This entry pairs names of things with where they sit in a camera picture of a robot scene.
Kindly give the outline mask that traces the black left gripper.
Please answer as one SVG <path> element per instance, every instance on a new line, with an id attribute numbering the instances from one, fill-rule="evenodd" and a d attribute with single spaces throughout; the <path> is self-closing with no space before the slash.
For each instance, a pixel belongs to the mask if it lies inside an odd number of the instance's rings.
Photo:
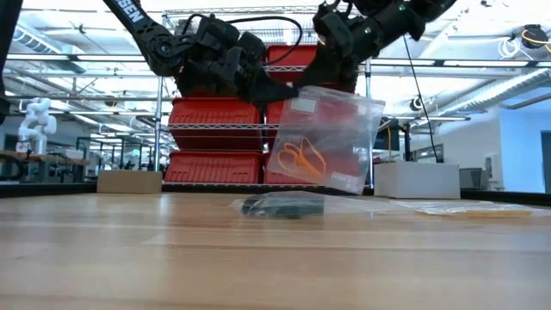
<path id="1" fill-rule="evenodd" d="M 267 48 L 263 42 L 229 22 L 203 16 L 188 42 L 190 48 L 176 75 L 182 96 L 237 96 L 261 107 L 299 95 L 296 88 L 274 80 L 264 70 Z"/>

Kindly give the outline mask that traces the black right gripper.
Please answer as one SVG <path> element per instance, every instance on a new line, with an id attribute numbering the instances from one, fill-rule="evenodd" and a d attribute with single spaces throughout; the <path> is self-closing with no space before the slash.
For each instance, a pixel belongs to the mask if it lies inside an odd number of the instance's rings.
<path id="1" fill-rule="evenodd" d="M 313 26 L 326 50 L 316 51 L 295 88 L 312 85 L 355 93 L 358 62 L 378 55 L 404 34 L 417 40 L 425 31 L 425 1 L 348 1 L 345 11 L 339 4 L 318 6 Z"/>

